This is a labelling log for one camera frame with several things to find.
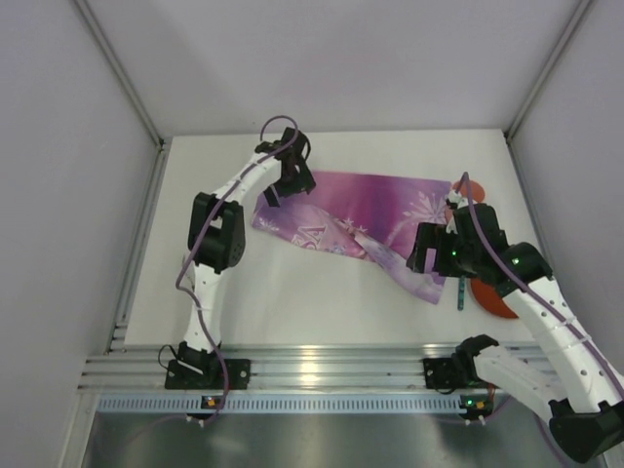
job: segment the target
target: reflective metal floor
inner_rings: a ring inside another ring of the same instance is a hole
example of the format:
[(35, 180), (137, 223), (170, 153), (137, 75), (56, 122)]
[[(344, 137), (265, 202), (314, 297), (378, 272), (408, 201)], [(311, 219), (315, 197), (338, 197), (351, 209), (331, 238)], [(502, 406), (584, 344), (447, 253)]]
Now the reflective metal floor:
[(124, 446), (159, 417), (99, 414), (83, 468), (561, 466), (516, 402), (486, 427), (429, 415), (231, 414), (205, 429), (177, 418)]

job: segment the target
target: white wall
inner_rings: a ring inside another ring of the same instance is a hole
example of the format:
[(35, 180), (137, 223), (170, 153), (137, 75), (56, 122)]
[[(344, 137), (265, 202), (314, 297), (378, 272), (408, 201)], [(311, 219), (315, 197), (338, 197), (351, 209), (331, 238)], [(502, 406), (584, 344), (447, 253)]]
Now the white wall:
[(53, 466), (155, 149), (67, 0), (0, 2), (0, 465)]
[(91, 0), (165, 135), (505, 128), (575, 0)]
[(624, 2), (590, 13), (516, 138), (568, 302), (624, 371)]

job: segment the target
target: white table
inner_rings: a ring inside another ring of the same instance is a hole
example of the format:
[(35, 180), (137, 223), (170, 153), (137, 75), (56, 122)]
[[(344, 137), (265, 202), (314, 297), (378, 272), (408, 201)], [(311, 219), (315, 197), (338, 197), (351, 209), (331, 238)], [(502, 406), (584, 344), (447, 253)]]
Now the white table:
[[(313, 170), (450, 181), (469, 171), (485, 188), (509, 241), (537, 245), (498, 130), (308, 136)], [(193, 199), (240, 170), (257, 142), (257, 136), (174, 138), (137, 282), (127, 347), (181, 341), (191, 302), (174, 281), (186, 253)], [(222, 319), (222, 339), (228, 345), (450, 343), (483, 332), (506, 343), (532, 341), (520, 321), (485, 312), (469, 288), (465, 308), (458, 311), (455, 279), (447, 279), (440, 303), (433, 305), (411, 296), (372, 262), (309, 252), (251, 227), (247, 242), (233, 278), (237, 306)]]

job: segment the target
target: folded cloth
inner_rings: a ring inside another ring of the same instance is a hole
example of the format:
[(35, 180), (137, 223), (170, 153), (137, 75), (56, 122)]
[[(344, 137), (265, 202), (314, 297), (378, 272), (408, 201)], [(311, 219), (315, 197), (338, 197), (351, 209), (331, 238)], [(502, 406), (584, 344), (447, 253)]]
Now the folded cloth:
[(413, 295), (438, 303), (444, 278), (405, 267), (421, 221), (445, 223), (450, 182), (315, 172), (316, 189), (271, 208), (258, 198), (252, 226), (305, 249), (375, 261)]

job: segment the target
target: perforated metal strip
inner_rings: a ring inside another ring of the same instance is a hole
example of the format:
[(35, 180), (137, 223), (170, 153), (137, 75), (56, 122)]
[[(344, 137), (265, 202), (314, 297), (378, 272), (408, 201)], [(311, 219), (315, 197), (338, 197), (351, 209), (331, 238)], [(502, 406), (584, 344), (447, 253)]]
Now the perforated metal strip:
[[(209, 396), (104, 395), (99, 412), (213, 412)], [(230, 395), (224, 413), (412, 414), (465, 412), (455, 395)]]

